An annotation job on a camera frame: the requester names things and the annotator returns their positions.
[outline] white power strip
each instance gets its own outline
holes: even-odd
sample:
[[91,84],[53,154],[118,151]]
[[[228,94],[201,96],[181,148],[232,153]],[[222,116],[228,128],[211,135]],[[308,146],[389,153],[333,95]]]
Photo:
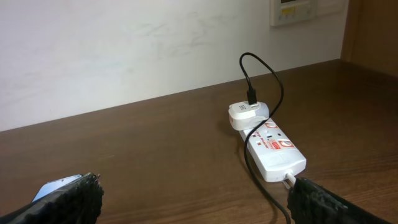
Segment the white power strip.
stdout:
[[[251,130],[239,131],[243,140]],[[272,119],[253,133],[248,149],[266,182],[283,181],[287,174],[297,175],[307,164],[306,158]]]

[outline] red label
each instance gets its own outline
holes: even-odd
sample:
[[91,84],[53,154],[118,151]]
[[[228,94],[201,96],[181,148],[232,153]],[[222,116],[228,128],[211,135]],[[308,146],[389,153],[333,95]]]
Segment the red label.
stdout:
[[288,143],[290,143],[291,145],[290,146],[284,146],[283,145],[283,141],[279,141],[279,144],[281,145],[281,146],[283,146],[283,147],[294,147],[294,145],[292,144],[292,142],[288,142]]
[[278,145],[278,143],[276,143],[275,140],[271,140],[271,141],[269,141],[269,142],[272,144],[272,146],[273,146],[274,149],[280,149],[280,146]]
[[267,128],[278,128],[275,123],[266,123]]

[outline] cable connector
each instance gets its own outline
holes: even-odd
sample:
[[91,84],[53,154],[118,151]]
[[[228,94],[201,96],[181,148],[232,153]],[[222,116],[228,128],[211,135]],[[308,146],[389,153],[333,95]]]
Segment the cable connector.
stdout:
[[288,178],[293,185],[296,183],[296,178],[294,177],[293,172],[291,170],[288,173],[286,173],[286,178]]
[[257,103],[256,90],[253,88],[249,88],[249,90],[246,93],[248,95],[249,105],[256,104]]

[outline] smartphone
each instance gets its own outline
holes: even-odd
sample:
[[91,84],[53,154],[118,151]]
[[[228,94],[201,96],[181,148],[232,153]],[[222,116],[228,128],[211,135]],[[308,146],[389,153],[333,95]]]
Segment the smartphone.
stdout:
[[51,181],[46,183],[45,185],[43,185],[43,187],[39,190],[39,192],[37,193],[36,197],[33,199],[32,202],[48,195],[49,193],[53,192],[54,190],[59,189],[60,187],[63,187],[67,184],[69,184],[70,182],[77,180],[81,177],[80,174],[78,175],[73,175],[71,177],[66,177],[66,178],[62,178],[59,180],[55,180],[55,181]]

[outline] control panel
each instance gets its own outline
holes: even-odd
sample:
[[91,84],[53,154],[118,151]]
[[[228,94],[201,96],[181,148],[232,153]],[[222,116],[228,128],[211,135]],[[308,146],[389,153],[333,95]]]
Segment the control panel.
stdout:
[[271,0],[272,26],[312,19],[316,14],[317,0]]

